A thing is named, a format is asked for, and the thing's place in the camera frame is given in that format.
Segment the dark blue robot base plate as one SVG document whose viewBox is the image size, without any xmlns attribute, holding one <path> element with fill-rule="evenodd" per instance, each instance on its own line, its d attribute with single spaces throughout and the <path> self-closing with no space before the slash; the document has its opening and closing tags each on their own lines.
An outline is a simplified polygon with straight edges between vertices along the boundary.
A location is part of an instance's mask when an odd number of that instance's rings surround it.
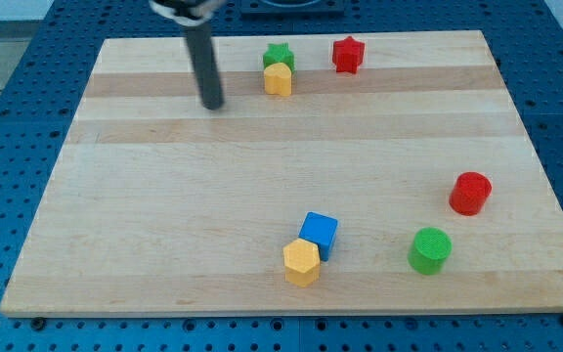
<svg viewBox="0 0 563 352">
<path fill-rule="evenodd" d="M 244 17 L 341 15 L 345 0 L 238 0 Z"/>
</svg>

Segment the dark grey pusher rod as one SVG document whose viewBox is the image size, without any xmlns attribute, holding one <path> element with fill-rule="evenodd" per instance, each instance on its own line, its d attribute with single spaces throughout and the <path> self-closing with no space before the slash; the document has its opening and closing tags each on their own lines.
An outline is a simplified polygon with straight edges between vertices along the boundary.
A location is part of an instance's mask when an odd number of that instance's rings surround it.
<svg viewBox="0 0 563 352">
<path fill-rule="evenodd" d="M 212 43 L 211 26 L 208 22 L 185 26 L 184 33 L 201 103 L 208 110 L 218 110 L 225 100 Z"/>
</svg>

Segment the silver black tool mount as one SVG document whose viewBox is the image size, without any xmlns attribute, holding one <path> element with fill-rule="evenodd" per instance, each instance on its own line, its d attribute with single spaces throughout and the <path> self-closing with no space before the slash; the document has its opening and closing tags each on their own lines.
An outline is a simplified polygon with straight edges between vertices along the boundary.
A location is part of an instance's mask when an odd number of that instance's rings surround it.
<svg viewBox="0 0 563 352">
<path fill-rule="evenodd" d="M 179 25 L 198 26 L 212 19 L 227 0 L 150 0 L 151 9 Z"/>
</svg>

